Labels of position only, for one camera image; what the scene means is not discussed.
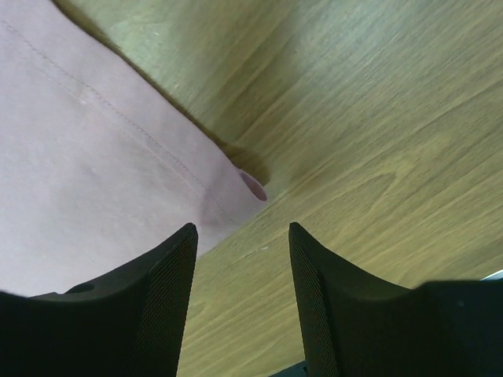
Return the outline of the pink printed t shirt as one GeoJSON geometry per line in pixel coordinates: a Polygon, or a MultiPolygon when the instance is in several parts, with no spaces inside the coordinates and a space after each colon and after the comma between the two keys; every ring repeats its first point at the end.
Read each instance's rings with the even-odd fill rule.
{"type": "Polygon", "coordinates": [[[1,4],[1,288],[64,292],[184,224],[204,254],[263,187],[51,1],[1,4]]]}

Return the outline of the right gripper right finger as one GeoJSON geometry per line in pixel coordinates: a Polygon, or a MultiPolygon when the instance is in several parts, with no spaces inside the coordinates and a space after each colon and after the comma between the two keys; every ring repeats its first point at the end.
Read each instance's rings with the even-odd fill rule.
{"type": "Polygon", "coordinates": [[[434,280],[409,289],[288,231],[310,376],[499,376],[502,282],[434,280]]]}

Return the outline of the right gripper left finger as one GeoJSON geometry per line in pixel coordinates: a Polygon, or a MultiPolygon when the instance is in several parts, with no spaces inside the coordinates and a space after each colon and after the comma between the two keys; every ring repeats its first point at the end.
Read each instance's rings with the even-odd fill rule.
{"type": "Polygon", "coordinates": [[[2,293],[2,375],[176,375],[197,244],[189,223],[63,294],[2,293]]]}

